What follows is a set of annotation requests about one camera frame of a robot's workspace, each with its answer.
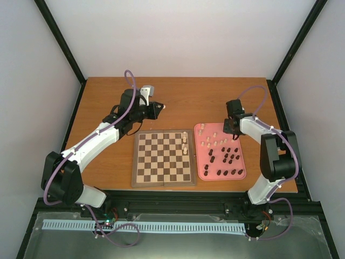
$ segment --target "white wall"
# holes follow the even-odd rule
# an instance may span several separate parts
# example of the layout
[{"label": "white wall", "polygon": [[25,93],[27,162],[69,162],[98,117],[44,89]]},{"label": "white wall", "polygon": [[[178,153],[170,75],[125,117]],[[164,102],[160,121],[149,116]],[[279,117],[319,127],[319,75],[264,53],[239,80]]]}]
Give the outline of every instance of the white wall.
[{"label": "white wall", "polygon": [[34,1],[0,8],[0,258],[15,258],[79,91]]},{"label": "white wall", "polygon": [[86,76],[272,78],[315,0],[47,0]]},{"label": "white wall", "polygon": [[340,258],[345,258],[344,10],[345,1],[328,1],[278,84],[312,198],[321,201]]}]

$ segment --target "black metal frame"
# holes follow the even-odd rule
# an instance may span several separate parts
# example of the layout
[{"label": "black metal frame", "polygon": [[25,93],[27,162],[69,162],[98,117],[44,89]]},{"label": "black metal frame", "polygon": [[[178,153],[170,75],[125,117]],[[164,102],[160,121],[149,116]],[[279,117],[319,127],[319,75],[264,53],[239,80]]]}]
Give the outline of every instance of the black metal frame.
[{"label": "black metal frame", "polygon": [[[50,13],[48,6],[44,0],[34,0],[42,13],[44,19],[46,20],[49,28],[51,29],[53,35],[55,36],[58,44],[60,45],[64,55],[66,56],[72,70],[74,71],[76,77],[81,83],[80,92],[75,104],[70,124],[68,126],[63,146],[61,150],[64,150],[68,137],[70,135],[72,125],[74,122],[75,115],[77,113],[79,103],[81,101],[82,94],[86,86],[86,79],[82,75],[79,66],[73,55],[68,48],[52,14]],[[288,50],[285,58],[283,59],[281,65],[279,66],[274,78],[272,80],[267,80],[268,89],[271,94],[273,101],[273,106],[278,118],[280,128],[283,131],[289,130],[287,119],[282,107],[279,94],[277,91],[277,85],[290,62],[292,61],[294,55],[302,44],[303,40],[307,36],[309,30],[320,14],[322,8],[326,4],[327,0],[316,0],[313,8],[311,9],[309,15],[307,16],[303,26],[301,27],[298,35],[296,36],[294,42],[292,43],[290,49]],[[331,255],[333,258],[339,258],[337,250],[335,248],[332,235],[329,231],[328,224],[323,213],[321,204],[319,202],[311,201],[308,186],[304,177],[304,173],[300,172],[299,177],[296,179],[296,184],[298,187],[298,193],[276,193],[273,198],[286,197],[290,200],[294,215],[315,215],[318,216],[324,231]],[[234,216],[231,213],[226,213],[225,208],[228,205],[236,205],[240,203],[240,198],[243,197],[243,193],[193,193],[193,192],[150,192],[150,191],[107,191],[107,193],[112,197],[111,199],[116,202],[116,207],[118,208],[119,217],[126,217],[131,219],[132,215],[141,213],[166,213],[166,214],[208,214],[217,215],[224,219],[236,219],[238,216]],[[289,210],[286,204],[274,203],[271,205],[274,213],[276,215],[288,215]],[[17,258],[23,258],[27,244],[30,239],[33,225],[35,223],[38,212],[81,212],[85,214],[79,206],[66,206],[63,204],[56,205],[54,207],[46,206],[42,200],[39,198],[37,204],[34,208],[32,218],[30,220],[29,226],[27,228],[26,234],[24,236],[22,245],[18,252]],[[248,219],[240,219],[243,223],[252,223]]]}]

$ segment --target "pink tray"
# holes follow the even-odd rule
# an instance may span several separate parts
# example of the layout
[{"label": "pink tray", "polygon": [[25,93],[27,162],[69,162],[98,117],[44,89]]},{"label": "pink tray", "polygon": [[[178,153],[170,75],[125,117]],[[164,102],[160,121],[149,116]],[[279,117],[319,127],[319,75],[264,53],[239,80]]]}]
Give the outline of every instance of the pink tray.
[{"label": "pink tray", "polygon": [[[244,160],[242,155],[241,145],[238,140],[232,140],[231,134],[225,134],[223,132],[223,123],[205,123],[202,134],[199,136],[199,130],[201,130],[201,124],[197,124],[194,127],[194,136],[195,136],[195,146],[196,146],[196,158],[198,164],[198,175],[204,181],[215,181],[215,180],[241,180],[246,177],[246,169],[244,166]],[[226,143],[220,144],[220,141],[227,139]],[[213,163],[210,162],[211,156],[209,155],[210,149],[213,150],[212,156],[215,157]],[[223,162],[225,154],[228,154],[226,162]],[[231,155],[234,155],[232,159],[232,164],[229,164],[231,160]]]}]

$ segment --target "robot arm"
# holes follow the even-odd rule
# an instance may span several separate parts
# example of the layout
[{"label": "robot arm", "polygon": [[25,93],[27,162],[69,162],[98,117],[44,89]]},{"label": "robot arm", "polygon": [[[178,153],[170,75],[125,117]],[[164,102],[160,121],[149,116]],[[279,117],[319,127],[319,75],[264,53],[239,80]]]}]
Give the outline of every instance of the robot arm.
[{"label": "robot arm", "polygon": [[67,158],[67,161],[54,177],[49,188],[49,194],[67,205],[81,203],[100,208],[106,199],[106,194],[94,187],[84,185],[81,174],[86,166],[105,148],[126,135],[133,128],[134,123],[142,123],[144,119],[155,120],[158,118],[164,105],[149,102],[149,97],[153,96],[153,91],[152,86],[136,90],[130,111],[121,121],[112,126],[112,123],[125,113],[133,97],[132,89],[125,90],[121,96],[120,104],[113,107],[110,114],[91,134],[61,154],[51,152],[46,157],[41,188],[46,188],[54,170]]},{"label": "robot arm", "polygon": [[[281,187],[281,182],[294,175],[296,166],[293,156],[280,137],[271,131],[269,125],[261,122],[258,117],[253,117],[252,113],[245,113],[239,99],[228,101],[226,108],[228,119],[224,121],[223,131],[233,134],[234,138],[248,135],[261,144],[261,175],[248,191],[248,198],[253,205],[267,203],[277,188]],[[282,132],[279,129],[275,131],[282,134],[292,146],[300,170],[302,165],[295,133]],[[278,151],[285,151],[285,154],[279,154]]]}]

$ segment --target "brown wooden surface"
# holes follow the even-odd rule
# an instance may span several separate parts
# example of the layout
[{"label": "brown wooden surface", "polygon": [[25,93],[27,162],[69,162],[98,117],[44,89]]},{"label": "brown wooden surface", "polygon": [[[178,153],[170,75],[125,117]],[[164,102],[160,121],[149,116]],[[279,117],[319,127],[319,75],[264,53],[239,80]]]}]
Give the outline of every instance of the brown wooden surface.
[{"label": "brown wooden surface", "polygon": [[[253,85],[267,87],[265,78],[137,78],[137,85],[155,86],[150,100],[166,105],[157,120],[145,120],[142,130],[191,129],[198,123],[223,122],[227,117],[225,103]],[[124,78],[89,78],[79,105],[67,148],[72,147],[119,104],[125,89]],[[263,90],[254,89],[242,98],[246,112],[253,112],[264,96]],[[272,101],[267,98],[258,116],[269,125],[279,128]],[[243,192],[251,188],[260,175],[260,146],[248,136],[240,142],[247,170],[243,180],[203,181],[197,177],[196,186],[180,187],[131,187],[134,136],[125,136],[106,148],[82,173],[84,184],[101,189],[133,190],[189,190]],[[297,192],[294,181],[283,185],[281,192]]]}]

